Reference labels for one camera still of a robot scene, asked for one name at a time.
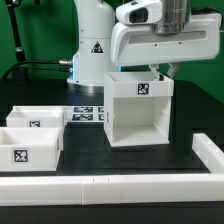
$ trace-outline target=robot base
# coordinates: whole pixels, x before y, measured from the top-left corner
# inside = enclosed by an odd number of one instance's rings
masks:
[[[84,93],[103,93],[104,92],[104,81],[103,80],[74,80],[71,77],[67,79],[68,88],[77,90]]]

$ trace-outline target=white box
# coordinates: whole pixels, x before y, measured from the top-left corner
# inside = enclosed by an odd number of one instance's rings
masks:
[[[63,133],[66,124],[64,106],[14,106],[6,118],[7,127],[61,128],[60,148],[63,150]]]
[[[168,144],[174,82],[152,72],[106,73],[104,130],[112,147]]]
[[[55,171],[59,128],[0,128],[0,171]]]

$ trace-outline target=black table surface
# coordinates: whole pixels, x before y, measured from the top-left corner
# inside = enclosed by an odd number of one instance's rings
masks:
[[[14,105],[102,106],[103,94],[67,88],[64,80],[0,81],[0,124]],[[224,105],[195,84],[175,81],[170,144],[111,148],[102,126],[68,124],[56,172],[6,176],[209,173],[192,151],[194,133],[224,149]],[[224,223],[224,202],[2,207],[3,223]]]

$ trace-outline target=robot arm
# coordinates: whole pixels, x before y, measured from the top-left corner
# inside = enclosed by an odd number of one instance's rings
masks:
[[[148,2],[145,12],[142,11],[143,2]],[[116,14],[120,22],[112,32],[112,61],[119,66],[135,66],[215,58],[219,53],[221,15],[191,15],[189,2],[136,0],[119,7]],[[150,8],[153,6],[150,3],[157,4],[157,11]],[[142,16],[137,15],[136,10],[142,12]],[[146,14],[156,18],[153,13],[157,15],[159,10],[162,10],[159,21],[142,22]],[[133,13],[136,14],[136,23],[132,20]]]

